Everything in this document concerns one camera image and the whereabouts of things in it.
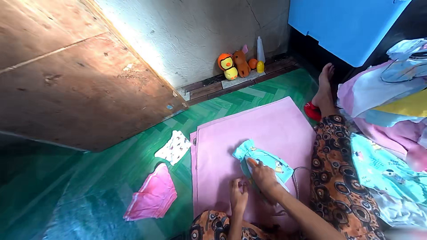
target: red slipper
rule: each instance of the red slipper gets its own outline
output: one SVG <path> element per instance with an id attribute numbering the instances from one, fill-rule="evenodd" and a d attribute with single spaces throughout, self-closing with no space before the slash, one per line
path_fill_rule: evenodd
<path id="1" fill-rule="evenodd" d="M 322 114 L 320 113 L 320 109 L 313 105 L 311 101 L 309 101 L 304 106 L 304 112 L 307 115 L 307 117 L 315 120 L 316 122 L 320 122 L 322 120 Z"/>

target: white printed cloth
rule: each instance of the white printed cloth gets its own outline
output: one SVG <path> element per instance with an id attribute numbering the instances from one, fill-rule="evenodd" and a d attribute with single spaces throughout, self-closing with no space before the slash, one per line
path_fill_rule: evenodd
<path id="1" fill-rule="evenodd" d="M 173 130 L 171 139 L 154 156 L 168 160 L 173 166 L 184 156 L 190 146 L 190 141 L 181 131 Z"/>

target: yellow cloth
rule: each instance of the yellow cloth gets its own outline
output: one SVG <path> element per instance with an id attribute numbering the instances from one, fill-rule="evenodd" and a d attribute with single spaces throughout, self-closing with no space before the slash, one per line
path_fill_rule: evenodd
<path id="1" fill-rule="evenodd" d="M 373 109 L 405 116 L 427 117 L 427 89 Z"/>

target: foot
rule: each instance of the foot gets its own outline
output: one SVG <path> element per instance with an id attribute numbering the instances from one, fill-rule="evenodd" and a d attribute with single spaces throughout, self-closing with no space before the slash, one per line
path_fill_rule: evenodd
<path id="1" fill-rule="evenodd" d="M 332 98 L 329 81 L 332 78 L 334 71 L 335 67 L 332 65 L 332 63 L 328 63 L 323 67 L 322 72 L 319 75 L 319 90 L 311 100 L 311 103 L 314 106 L 319 106 L 319 101 L 324 98 Z"/>

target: green floor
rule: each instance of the green floor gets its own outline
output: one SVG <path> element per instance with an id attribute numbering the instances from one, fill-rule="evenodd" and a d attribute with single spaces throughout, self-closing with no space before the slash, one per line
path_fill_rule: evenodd
<path id="1" fill-rule="evenodd" d="M 125 222 L 132 193 L 156 165 L 155 158 L 181 130 L 291 96 L 302 109 L 317 86 L 298 69 L 193 105 L 173 118 L 100 153 L 27 141 L 0 152 L 0 239 L 170 239 L 193 220 L 190 152 L 167 163 L 178 198 L 162 219 Z"/>

